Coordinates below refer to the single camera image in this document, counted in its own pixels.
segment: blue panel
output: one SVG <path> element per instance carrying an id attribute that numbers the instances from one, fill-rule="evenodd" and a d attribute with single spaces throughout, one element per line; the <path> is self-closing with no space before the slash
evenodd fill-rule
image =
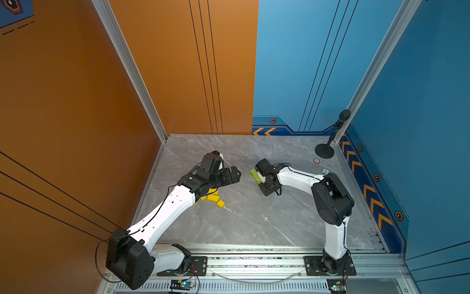
<path id="1" fill-rule="evenodd" d="M 14 14 L 0 2 L 0 28 L 33 16 L 32 0 L 21 0 L 20 5 L 23 12 Z"/>
<path id="2" fill-rule="evenodd" d="M 362 153 L 358 151 L 358 146 L 354 146 L 348 135 L 344 135 L 341 138 L 339 146 L 343 151 L 343 155 L 348 162 L 357 185 L 362 190 L 362 195 L 366 199 L 367 206 L 372 212 L 390 252 L 403 255 L 405 247 L 403 236 L 399 229 L 397 229 L 398 226 L 393 218 L 393 213 L 388 209 L 380 191 L 374 184 L 375 181 L 372 180 L 372 176 L 369 174 L 368 168 L 361 158 Z"/>
<path id="3" fill-rule="evenodd" d="M 467 293 L 468 287 L 466 281 L 468 279 L 470 279 L 470 275 L 441 278 L 416 284 L 422 294 Z"/>
<path id="4" fill-rule="evenodd" d="M 422 270 L 415 270 L 412 274 L 415 281 L 421 281 L 430 278 L 460 275 L 467 272 L 470 272 L 470 259 L 433 266 Z"/>
<path id="5" fill-rule="evenodd" d="M 408 259 L 406 260 L 406 263 L 410 270 L 416 270 L 467 257 L 470 257 L 470 242 L 435 253 Z"/>
<path id="6" fill-rule="evenodd" d="M 259 1 L 253 115 L 280 116 L 298 131 L 337 4 Z"/>
<path id="7" fill-rule="evenodd" d="M 470 239 L 468 15 L 421 2 L 353 120 L 409 214 L 407 258 Z"/>
<path id="8" fill-rule="evenodd" d="M 360 0 L 358 2 L 325 93 L 322 98 L 321 92 L 318 94 L 318 102 L 313 106 L 311 119 L 317 107 L 318 111 L 314 122 L 309 121 L 311 130 L 323 129 L 331 125 L 332 121 L 337 120 L 340 112 L 347 108 L 401 3 L 401 0 Z"/>
<path id="9" fill-rule="evenodd" d="M 253 115 L 282 117 L 295 132 L 331 126 L 348 106 L 401 3 L 260 0 Z"/>
<path id="10" fill-rule="evenodd" d="M 351 139 L 351 144 L 355 146 L 355 149 L 358 149 L 360 145 L 364 147 L 364 142 L 361 140 L 361 138 L 358 136 L 354 125 L 351 124 L 351 127 L 348 129 L 347 134 L 349 135 L 349 138 Z M 387 185 L 387 179 L 384 178 L 382 175 L 381 171 L 378 169 L 377 165 L 375 164 L 374 160 L 370 156 L 367 148 L 363 148 L 362 152 L 359 152 L 358 154 L 364 162 L 364 167 L 366 168 L 369 176 L 373 178 L 376 174 L 379 174 L 380 180 L 374 181 L 374 185 L 377 187 L 378 193 L 380 196 L 384 199 L 385 205 L 388 207 L 389 211 L 391 214 L 394 216 L 395 213 L 400 213 L 402 216 L 401 222 L 396 222 L 398 228 L 400 229 L 400 232 L 402 234 L 402 237 L 406 240 L 408 236 L 408 226 L 409 226 L 409 217 L 406 213 L 406 211 L 403 209 L 402 205 L 400 204 L 399 200 L 396 198 L 396 196 L 393 194 L 391 191 L 389 185 Z"/>

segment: orange wall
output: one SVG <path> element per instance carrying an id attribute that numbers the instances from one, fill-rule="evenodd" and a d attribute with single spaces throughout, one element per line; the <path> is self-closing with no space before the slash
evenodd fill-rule
<path id="1" fill-rule="evenodd" d="M 126 228 L 158 136 L 91 1 L 33 5 L 34 23 L 0 35 L 0 151 Z M 0 171 L 107 230 L 116 228 L 1 154 Z M 0 192 L 109 236 L 1 174 Z M 97 239 L 2 195 L 0 223 L 0 292 L 95 293 Z M 102 246 L 102 271 L 105 252 Z"/>
<path id="2" fill-rule="evenodd" d="M 251 134 L 258 0 L 110 3 L 168 135 Z"/>

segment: marble tabletop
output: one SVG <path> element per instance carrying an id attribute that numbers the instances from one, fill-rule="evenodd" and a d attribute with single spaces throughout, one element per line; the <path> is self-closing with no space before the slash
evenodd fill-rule
<path id="1" fill-rule="evenodd" d="M 242 171 L 240 182 L 221 187 L 223 208 L 214 202 L 198 201 L 187 209 L 163 233 L 159 243 L 245 244 L 305 246 L 321 249 L 325 243 L 325 222 L 318 215 L 311 195 L 283 186 L 282 194 L 263 195 L 250 170 L 263 158 L 271 162 L 287 162 L 295 169 L 321 174 L 326 168 L 335 173 L 349 190 L 339 160 L 319 158 L 314 148 L 328 140 L 324 136 L 255 136 L 255 135 L 171 135 L 162 150 L 157 170 L 142 200 L 138 220 L 146 216 L 165 197 L 167 187 L 198 164 L 203 155 L 217 150 L 224 156 L 225 166 L 235 165 Z M 372 243 L 368 216 L 358 208 L 359 197 L 352 194 L 352 209 L 347 232 L 351 249 L 382 249 Z"/>

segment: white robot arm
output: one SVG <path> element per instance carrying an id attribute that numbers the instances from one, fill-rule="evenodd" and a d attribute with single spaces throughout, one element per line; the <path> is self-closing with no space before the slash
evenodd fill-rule
<path id="1" fill-rule="evenodd" d="M 164 270 L 188 271 L 191 253 L 173 244 L 167 249 L 152 251 L 163 232 L 209 189 L 240 181 L 241 172 L 225 167 L 217 151 L 204 155 L 201 165 L 194 167 L 178 181 L 172 192 L 151 213 L 127 231 L 115 230 L 108 242 L 106 267 L 132 290 L 139 288 L 152 274 Z"/>
<path id="2" fill-rule="evenodd" d="M 348 256 L 346 229 L 354 200 L 335 174 L 314 175 L 293 169 L 290 164 L 271 165 L 266 159 L 255 167 L 265 196 L 291 186 L 313 196 L 318 214 L 325 221 L 326 243 L 323 250 L 324 271 L 338 274 Z"/>

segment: black stripe line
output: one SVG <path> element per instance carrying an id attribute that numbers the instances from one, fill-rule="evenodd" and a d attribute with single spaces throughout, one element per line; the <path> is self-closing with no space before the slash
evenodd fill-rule
<path id="1" fill-rule="evenodd" d="M 15 21 L 14 23 L 6 24 L 6 25 L 4 25 L 4 26 L 1 26 L 0 29 L 1 29 L 1 28 L 4 28 L 4 27 L 6 27 L 6 26 L 12 25 L 12 24 L 16 24 L 17 22 L 23 21 L 23 20 L 28 19 L 28 18 L 33 17 L 33 16 L 34 16 L 34 15 L 28 16 L 27 18 L 23 18 L 23 19 L 17 20 L 17 21 Z"/>
<path id="2" fill-rule="evenodd" d="M 80 215 L 80 214 L 76 213 L 75 211 L 73 211 L 73 210 L 71 210 L 71 209 L 69 209 L 69 208 L 67 208 L 67 207 L 63 206 L 62 204 L 58 203 L 57 201 L 55 201 L 55 200 L 52 200 L 51 198 L 47 197 L 46 195 L 44 195 L 44 194 L 42 194 L 42 193 L 40 193 L 40 192 L 38 192 L 38 191 L 34 190 L 34 189 L 33 189 L 33 188 L 31 188 L 30 186 L 28 186 L 28 185 L 26 185 L 26 184 L 23 184 L 23 183 L 22 183 L 22 182 L 20 182 L 19 180 L 15 179 L 15 178 L 13 178 L 13 177 L 11 177 L 11 176 L 9 176 L 9 175 L 7 175 L 6 173 L 2 172 L 1 170 L 0 170 L 0 174 L 2 174 L 2 175 L 4 175 L 4 176 L 8 177 L 9 179 L 11 179 L 11 180 L 13 180 L 13 181 L 17 182 L 18 184 L 20 184 L 20 185 L 22 185 L 22 186 L 24 186 L 24 187 L 28 188 L 29 190 L 31 190 L 31 191 L 33 191 L 33 192 L 35 192 L 35 193 L 37 193 L 37 194 L 41 195 L 42 197 L 44 197 L 44 198 L 46 198 L 46 199 L 48 199 L 48 200 L 50 200 L 50 201 L 52 201 L 52 202 L 56 203 L 57 205 L 59 205 L 59 206 L 61 206 L 61 207 L 65 208 L 65 209 L 67 209 L 68 211 L 72 212 L 73 214 L 76 214 L 76 215 L 78 215 L 79 217 L 83 218 L 84 220 L 87 220 L 87 221 L 91 222 L 92 224 L 94 224 L 94 225 L 96 225 L 96 226 L 98 226 L 98 227 L 102 228 L 103 230 L 105 230 L 105 231 L 107 231 L 107 232 L 111 233 L 111 231 L 109 231 L 109 230 L 107 230 L 107 229 L 103 228 L 102 226 L 98 225 L 98 224 L 97 224 L 97 223 L 95 223 L 95 222 L 92 222 L 92 221 L 90 221 L 90 220 L 89 220 L 89 219 L 87 219 L 86 217 L 84 217 L 84 216 L 82 216 L 82 215 Z"/>
<path id="3" fill-rule="evenodd" d="M 408 259 L 405 259 L 405 260 L 411 260 L 411 259 L 413 259 L 413 258 L 425 256 L 425 255 L 428 255 L 428 254 L 431 254 L 431 253 L 436 253 L 436 252 L 439 252 L 439 251 L 442 251 L 442 250 L 446 250 L 446 249 L 449 249 L 449 248 L 452 248 L 452 247 L 456 247 L 456 246 L 460 246 L 460 245 L 467 244 L 467 243 L 470 243 L 470 241 L 466 241 L 466 242 L 462 242 L 462 243 L 459 243 L 459 244 L 455 244 L 455 245 L 452 245 L 452 246 L 449 246 L 449 247 L 446 247 L 446 248 L 442 248 L 442 249 L 439 249 L 439 250 L 434 250 L 434 251 L 431 251 L 431 252 L 428 252 L 428 253 L 425 253 L 425 254 L 421 254 L 421 255 L 418 255 L 418 256 L 415 256 L 415 257 L 411 257 L 411 258 L 408 258 Z"/>
<path id="4" fill-rule="evenodd" d="M 82 202 L 78 201 L 77 199 L 73 198 L 70 194 L 66 193 L 64 190 L 62 189 L 59 189 L 57 186 L 55 186 L 54 184 L 52 184 L 51 182 L 47 181 L 45 178 L 41 177 L 40 175 L 38 175 L 37 173 L 33 172 L 32 170 L 30 170 L 29 168 L 25 167 L 24 165 L 22 165 L 21 163 L 19 163 L 18 161 L 14 160 L 13 158 L 9 157 L 7 154 L 3 153 L 0 151 L 0 154 L 5 156 L 6 158 L 8 158 L 9 160 L 15 162 L 17 165 L 21 166 L 22 168 L 26 169 L 27 171 L 29 171 L 30 173 L 32 173 L 33 175 L 37 176 L 39 179 L 45 181 L 46 183 L 48 183 L 49 185 L 53 186 L 54 188 L 56 188 L 57 190 L 59 190 L 60 192 L 64 193 L 65 195 L 69 196 L 70 198 L 72 198 L 73 200 L 75 200 L 76 202 L 80 203 L 81 205 L 85 206 L 86 208 L 90 209 L 91 211 L 93 211 L 94 213 L 96 213 L 97 215 L 101 216 L 102 218 L 104 218 L 105 220 L 107 220 L 108 222 L 112 223 L 113 225 L 117 226 L 118 228 L 121 228 L 120 226 L 118 226 L 117 224 L 113 223 L 112 221 L 110 221 L 109 219 L 107 219 L 106 217 L 102 216 L 101 214 L 97 213 L 96 211 L 94 211 L 93 209 L 91 209 L 90 207 L 86 206 L 85 204 L 83 204 Z"/>
<path id="5" fill-rule="evenodd" d="M 354 10 L 352 11 L 351 18 L 349 19 L 348 26 L 346 27 L 345 35 L 343 36 L 343 39 L 341 40 L 341 45 L 339 45 L 339 49 L 338 49 L 338 52 L 336 53 L 335 61 L 333 62 L 333 66 L 331 67 L 331 71 L 329 72 L 329 76 L 328 76 L 328 79 L 326 80 L 325 88 L 323 88 L 323 92 L 321 93 L 320 100 L 317 105 L 317 109 L 315 110 L 315 114 L 313 115 L 313 119 L 312 119 L 312 122 L 310 123 L 310 127 L 308 128 L 308 130 L 310 130 L 310 128 L 312 127 L 313 120 L 315 119 L 315 116 L 317 115 L 318 107 L 320 106 L 321 99 L 323 98 L 323 94 L 325 93 L 325 89 L 326 89 L 326 86 L 328 85 L 329 78 L 331 77 L 331 73 L 333 72 L 333 68 L 335 67 L 336 59 L 338 58 L 339 51 L 341 50 L 341 46 L 343 45 L 343 41 L 345 40 L 346 33 L 348 32 L 349 25 L 351 24 L 351 20 L 353 19 L 352 16 L 354 15 L 354 12 L 356 11 L 357 3 L 359 3 L 359 0 L 357 0 L 356 6 L 354 6 Z"/>
<path id="6" fill-rule="evenodd" d="M 345 9 L 345 12 L 343 14 L 343 18 L 341 18 L 341 22 L 339 23 L 338 31 L 336 32 L 335 41 L 333 42 L 333 46 L 331 46 L 331 51 L 329 52 L 328 60 L 326 61 L 325 70 L 323 70 L 323 74 L 321 75 L 321 80 L 320 80 L 320 83 L 318 84 L 317 93 L 315 94 L 315 99 L 313 100 L 312 107 L 310 108 L 310 112 L 308 113 L 307 122 L 305 123 L 305 127 L 304 127 L 304 132 L 305 132 L 305 129 L 307 128 L 307 123 L 308 123 L 308 120 L 310 119 L 310 114 L 312 113 L 313 106 L 315 105 L 315 100 L 317 99 L 317 95 L 318 95 L 318 91 L 320 90 L 321 82 L 323 81 L 323 77 L 325 76 L 326 68 L 328 67 L 328 63 L 329 63 L 329 59 L 331 57 L 331 53 L 333 53 L 333 49 L 335 48 L 336 39 L 338 38 L 339 30 L 341 30 L 341 25 L 343 24 L 343 20 L 345 18 L 346 11 L 348 10 L 348 6 L 349 6 L 350 1 L 351 0 L 348 0 L 348 4 L 346 5 L 346 9 Z"/>
<path id="7" fill-rule="evenodd" d="M 465 275 L 470 275 L 470 272 L 464 273 L 464 274 L 458 274 L 458 275 L 451 275 L 451 276 L 445 276 L 445 277 L 439 277 L 439 278 L 427 278 L 426 280 L 419 280 L 417 282 L 424 282 L 424 281 L 432 281 L 432 280 L 438 280 L 440 278 L 452 278 L 452 277 L 459 277 L 459 276 L 465 276 Z"/>
<path id="8" fill-rule="evenodd" d="M 217 98 L 219 99 L 220 126 L 224 134 L 224 124 L 222 123 L 222 109 L 220 105 L 219 80 L 217 79 L 217 66 L 215 65 L 214 37 L 212 36 L 211 11 L 209 10 L 209 0 L 207 0 L 207 11 L 209 12 L 209 26 L 211 27 L 212 53 L 214 54 L 215 82 L 217 84 Z"/>
<path id="9" fill-rule="evenodd" d="M 454 261 L 451 261 L 451 262 L 443 262 L 443 263 L 439 263 L 439 264 L 434 264 L 434 265 L 430 265 L 430 266 L 425 266 L 425 267 L 423 267 L 423 268 L 418 268 L 418 269 L 415 269 L 415 270 L 428 269 L 428 268 L 432 268 L 432 267 L 439 266 L 439 265 L 443 265 L 443 264 L 448 264 L 448 263 L 453 263 L 453 262 L 461 262 L 462 260 L 467 260 L 467 259 L 470 259 L 470 257 L 466 257 L 466 258 L 462 258 L 462 259 L 457 259 L 457 260 L 454 260 Z"/>
<path id="10" fill-rule="evenodd" d="M 310 95 L 312 94 L 313 86 L 315 84 L 315 80 L 317 79 L 318 70 L 320 68 L 321 60 L 323 59 L 323 54 L 325 53 L 326 44 L 328 43 L 329 34 L 331 33 L 331 28 L 333 27 L 333 23 L 335 22 L 336 13 L 338 12 L 338 7 L 339 7 L 340 2 L 341 0 L 338 1 L 338 5 L 336 6 L 336 11 L 335 11 L 335 16 L 333 16 L 333 21 L 331 22 L 331 26 L 329 27 L 329 32 L 328 32 L 328 36 L 326 37 L 325 46 L 323 47 L 323 52 L 321 53 L 320 62 L 318 62 L 318 67 L 315 73 L 315 78 L 313 79 L 312 87 L 310 88 L 310 94 L 308 94 L 307 103 L 305 104 L 304 114 L 302 114 L 302 119 L 300 120 L 300 125 L 298 126 L 299 132 L 300 132 L 300 127 L 302 126 L 302 121 L 304 120 L 305 112 L 307 111 L 308 102 L 310 101 Z"/>
<path id="11" fill-rule="evenodd" d="M 6 35 L 6 34 L 8 34 L 9 32 L 13 32 L 13 31 L 14 31 L 14 30 L 11 30 L 11 31 L 8 31 L 8 32 L 5 32 L 5 33 L 3 33 L 3 34 L 2 34 L 2 36 L 3 36 L 3 35 Z"/>
<path id="12" fill-rule="evenodd" d="M 201 15 L 201 27 L 203 29 L 203 39 L 204 39 L 204 49 L 206 51 L 206 61 L 207 61 L 207 72 L 209 73 L 209 84 L 211 86 L 211 94 L 212 94 L 212 106 L 214 108 L 214 118 L 215 118 L 215 129 L 217 130 L 217 134 L 219 134 L 219 126 L 217 124 L 217 115 L 215 114 L 215 102 L 214 102 L 214 92 L 212 91 L 212 79 L 211 79 L 211 70 L 209 68 L 209 58 L 207 57 L 207 47 L 205 43 L 205 34 L 204 34 L 204 25 L 203 25 L 203 14 L 201 12 L 201 2 L 197 0 L 199 3 L 199 14 Z"/>
<path id="13" fill-rule="evenodd" d="M 201 64 L 201 56 L 199 55 L 199 46 L 197 45 L 196 27 L 194 27 L 194 18 L 193 18 L 193 10 L 191 9 L 191 0 L 188 0 L 188 3 L 189 3 L 189 11 L 191 12 L 191 19 L 193 20 L 194 38 L 196 39 L 197 57 L 199 58 L 199 67 L 201 68 L 201 77 L 203 78 L 204 95 L 206 97 L 206 104 L 207 104 L 207 115 L 209 116 L 209 123 L 211 124 L 211 132 L 212 134 L 214 134 L 214 131 L 212 130 L 211 113 L 209 112 L 209 102 L 207 101 L 207 94 L 205 91 L 203 66 Z"/>
<path id="14" fill-rule="evenodd" d="M 69 223 L 67 223 L 67 222 L 64 222 L 64 221 L 62 221 L 62 220 L 60 220 L 60 219 L 58 219 L 58 218 L 56 218 L 56 217 L 53 217 L 52 215 L 49 215 L 49 214 L 47 214 L 47 213 L 45 213 L 45 212 L 43 212 L 43 211 L 40 211 L 40 210 L 37 209 L 37 208 L 34 208 L 34 207 L 30 206 L 30 205 L 27 205 L 27 204 L 24 203 L 24 202 L 21 202 L 21 201 L 19 201 L 19 200 L 16 200 L 15 198 L 13 198 L 13 197 L 11 197 L 11 196 L 8 196 L 8 195 L 5 194 L 5 193 L 0 192 L 0 194 L 3 195 L 3 196 L 5 196 L 5 197 L 7 197 L 7 198 L 10 198 L 11 200 L 14 200 L 14 201 L 16 201 L 16 202 L 18 202 L 18 203 L 21 203 L 21 204 L 23 204 L 24 206 L 27 206 L 27 207 L 29 207 L 29 208 L 31 208 L 31 209 L 34 209 L 34 210 L 36 210 L 36 211 L 38 211 L 38 212 L 40 212 L 40 213 L 42 213 L 42 214 L 44 214 L 44 215 L 47 215 L 47 216 L 49 216 L 49 217 L 52 217 L 53 219 L 55 219 L 55 220 L 57 220 L 57 221 L 60 221 L 61 223 L 64 223 L 64 224 L 66 224 L 66 225 L 68 225 L 68 226 L 71 226 L 71 227 L 73 227 L 73 228 L 75 228 L 75 229 L 77 229 L 77 230 L 79 230 L 79 231 L 82 231 L 82 232 L 84 232 L 85 234 L 88 234 L 88 235 L 90 235 L 90 236 L 92 236 L 92 237 L 95 237 L 95 238 L 97 238 L 98 240 L 102 240 L 101 238 L 98 238 L 98 237 L 95 236 L 95 235 L 92 235 L 92 234 L 90 234 L 90 233 L 88 233 L 88 232 L 86 232 L 86 231 L 84 231 L 84 230 L 82 230 L 82 229 L 79 229 L 79 228 L 77 228 L 77 227 L 75 227 L 75 226 L 72 226 L 71 224 L 69 224 Z"/>

